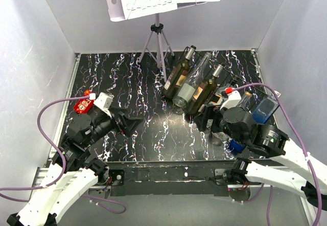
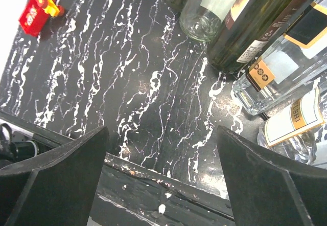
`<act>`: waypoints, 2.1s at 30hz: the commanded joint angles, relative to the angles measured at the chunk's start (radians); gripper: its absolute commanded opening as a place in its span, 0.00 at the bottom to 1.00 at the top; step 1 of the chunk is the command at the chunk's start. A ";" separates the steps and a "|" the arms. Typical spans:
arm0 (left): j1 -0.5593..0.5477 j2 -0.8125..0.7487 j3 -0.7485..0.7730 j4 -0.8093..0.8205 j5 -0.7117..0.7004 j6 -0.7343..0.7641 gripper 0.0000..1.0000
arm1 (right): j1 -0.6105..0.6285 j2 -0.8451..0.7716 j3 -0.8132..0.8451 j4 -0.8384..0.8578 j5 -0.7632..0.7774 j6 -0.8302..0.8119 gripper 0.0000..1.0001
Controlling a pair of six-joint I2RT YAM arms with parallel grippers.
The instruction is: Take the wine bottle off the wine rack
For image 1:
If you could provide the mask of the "square clear bottle gold cap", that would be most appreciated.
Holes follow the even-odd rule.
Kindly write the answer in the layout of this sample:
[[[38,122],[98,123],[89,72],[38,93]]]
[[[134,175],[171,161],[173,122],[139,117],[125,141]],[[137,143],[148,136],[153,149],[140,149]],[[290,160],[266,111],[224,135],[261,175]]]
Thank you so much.
[[[232,81],[231,83],[227,83],[225,86],[220,86],[218,89],[205,101],[204,105],[213,105],[219,106],[222,105],[224,101],[228,99],[228,94],[226,93],[226,89],[229,87],[235,87],[236,82]]]

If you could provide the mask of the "dark Primitivo wine bottle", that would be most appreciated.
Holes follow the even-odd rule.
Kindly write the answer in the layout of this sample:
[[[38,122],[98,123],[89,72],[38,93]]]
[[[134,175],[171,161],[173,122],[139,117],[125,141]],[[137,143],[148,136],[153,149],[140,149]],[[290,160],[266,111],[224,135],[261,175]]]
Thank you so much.
[[[217,79],[221,72],[223,71],[225,64],[218,64],[216,69],[213,71],[210,77],[206,77],[201,81],[196,91],[191,97],[191,101],[186,107],[186,114],[190,116],[195,116],[200,107],[205,103],[208,97],[213,93],[217,87]]]

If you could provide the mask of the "clear glass bottle grey label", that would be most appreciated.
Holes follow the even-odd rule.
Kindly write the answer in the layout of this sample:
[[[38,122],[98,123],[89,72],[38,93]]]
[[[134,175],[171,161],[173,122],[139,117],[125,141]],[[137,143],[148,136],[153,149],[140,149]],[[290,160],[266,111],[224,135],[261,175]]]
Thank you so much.
[[[211,56],[212,54],[210,52],[206,52],[197,67],[188,75],[173,98],[173,103],[176,106],[180,108],[185,108],[187,106],[198,85],[204,78],[204,71]]]

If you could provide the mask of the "green wine bottle brown label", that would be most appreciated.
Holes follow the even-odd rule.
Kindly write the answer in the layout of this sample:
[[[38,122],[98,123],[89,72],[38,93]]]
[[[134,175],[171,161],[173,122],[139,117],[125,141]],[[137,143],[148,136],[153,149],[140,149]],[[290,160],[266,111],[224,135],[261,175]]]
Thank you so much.
[[[188,49],[188,52],[186,53],[184,58],[180,59],[176,63],[175,67],[173,68],[171,74],[169,75],[167,81],[163,86],[162,93],[166,98],[172,99],[176,94],[177,90],[181,87],[182,83],[184,83],[190,71],[190,61],[195,50],[196,47],[191,46]]]

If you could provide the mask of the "tall blue gradient bottle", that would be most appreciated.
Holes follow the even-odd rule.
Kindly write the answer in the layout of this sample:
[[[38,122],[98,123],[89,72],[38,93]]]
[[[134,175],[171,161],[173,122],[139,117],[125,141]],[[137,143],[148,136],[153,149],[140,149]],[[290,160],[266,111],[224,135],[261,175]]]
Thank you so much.
[[[265,124],[279,107],[278,101],[274,95],[265,97],[252,113],[252,117],[259,124]],[[237,155],[244,150],[244,146],[238,144],[235,140],[229,142],[228,149],[232,154]]]

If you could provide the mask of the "round clear bottle cork stopper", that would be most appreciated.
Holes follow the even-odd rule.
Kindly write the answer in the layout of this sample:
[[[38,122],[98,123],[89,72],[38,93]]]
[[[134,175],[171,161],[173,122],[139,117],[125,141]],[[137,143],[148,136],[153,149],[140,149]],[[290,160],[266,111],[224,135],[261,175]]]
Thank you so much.
[[[247,110],[247,105],[250,102],[252,96],[252,91],[245,91],[236,107],[242,108],[243,110]]]

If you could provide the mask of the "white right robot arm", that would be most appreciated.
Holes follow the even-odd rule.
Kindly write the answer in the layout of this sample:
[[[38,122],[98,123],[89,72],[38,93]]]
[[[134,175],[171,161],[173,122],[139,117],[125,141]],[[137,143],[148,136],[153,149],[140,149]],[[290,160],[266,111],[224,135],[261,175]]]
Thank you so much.
[[[273,125],[259,124],[241,107],[206,110],[194,118],[199,130],[211,119],[212,132],[223,132],[249,151],[288,168],[281,171],[245,158],[220,176],[221,181],[237,184],[261,183],[276,186],[305,198],[326,210],[326,165],[303,150],[287,134]]]

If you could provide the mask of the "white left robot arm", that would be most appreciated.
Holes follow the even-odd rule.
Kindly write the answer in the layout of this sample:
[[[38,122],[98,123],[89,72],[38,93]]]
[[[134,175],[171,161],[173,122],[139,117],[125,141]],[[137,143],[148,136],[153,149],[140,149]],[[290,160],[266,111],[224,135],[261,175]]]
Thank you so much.
[[[89,147],[111,131],[132,136],[143,119],[128,117],[127,110],[120,107],[100,110],[93,106],[91,113],[73,117],[41,188],[23,209],[8,217],[8,225],[57,225],[90,187],[108,181],[110,169],[103,161],[98,158],[87,161]]]

